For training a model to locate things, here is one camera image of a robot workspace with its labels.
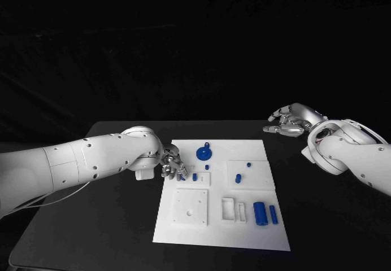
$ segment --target table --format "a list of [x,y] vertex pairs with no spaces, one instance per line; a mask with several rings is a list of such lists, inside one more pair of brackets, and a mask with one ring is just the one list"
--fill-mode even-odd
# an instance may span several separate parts
[[[106,121],[87,137],[145,125],[172,139],[262,139],[275,176],[292,252],[154,243],[164,187],[133,171],[97,180],[42,207],[11,255],[11,264],[54,270],[260,270],[314,265],[374,267],[391,255],[391,197],[314,165],[306,136],[263,132],[268,121]],[[80,186],[58,191],[54,201]]]

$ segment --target black background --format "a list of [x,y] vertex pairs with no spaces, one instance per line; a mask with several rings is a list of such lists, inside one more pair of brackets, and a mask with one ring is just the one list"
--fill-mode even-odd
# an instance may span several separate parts
[[[266,119],[294,102],[390,140],[386,1],[2,2],[0,10],[5,146],[73,141],[106,120]],[[32,216],[0,221],[2,267]]]

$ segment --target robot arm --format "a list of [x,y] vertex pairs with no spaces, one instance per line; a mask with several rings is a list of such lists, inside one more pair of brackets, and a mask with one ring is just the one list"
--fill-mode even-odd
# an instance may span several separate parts
[[[269,121],[279,116],[281,125],[265,127],[265,131],[292,137],[309,131],[308,147],[302,154],[311,162],[334,175],[351,169],[369,186],[391,196],[391,146],[380,135],[351,120],[328,120],[299,103],[278,110]],[[361,127],[366,127],[382,144]]]
[[138,180],[152,179],[159,163],[164,177],[187,177],[177,146],[164,146],[154,130],[143,126],[122,134],[0,154],[0,218],[37,197],[126,169],[136,171]]

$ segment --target small blue part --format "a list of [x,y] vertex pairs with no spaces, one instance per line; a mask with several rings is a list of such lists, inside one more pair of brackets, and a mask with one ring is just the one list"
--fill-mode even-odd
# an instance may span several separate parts
[[273,224],[279,224],[275,206],[270,205],[269,208],[270,208],[270,214],[272,214],[272,221],[273,221]]
[[211,147],[210,143],[207,142],[205,146],[198,149],[197,155],[198,155],[198,159],[201,161],[207,161],[213,157],[213,151],[211,151],[210,147]]
[[256,222],[259,226],[266,226],[268,222],[268,210],[263,202],[255,202]]
[[243,176],[240,174],[237,174],[236,183],[242,183],[242,178],[243,178]]

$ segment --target black table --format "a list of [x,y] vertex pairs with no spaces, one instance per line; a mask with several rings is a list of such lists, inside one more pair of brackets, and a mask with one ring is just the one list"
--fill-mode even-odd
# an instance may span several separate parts
[[[11,255],[11,264],[55,270],[260,270],[364,267],[391,255],[391,197],[351,172],[340,176],[301,151],[306,136],[263,132],[268,121],[109,121],[87,136],[145,125],[172,139],[262,139],[268,150],[292,252],[154,243],[164,187],[133,171],[97,180],[63,202],[42,207]],[[58,191],[47,202],[79,187]]]

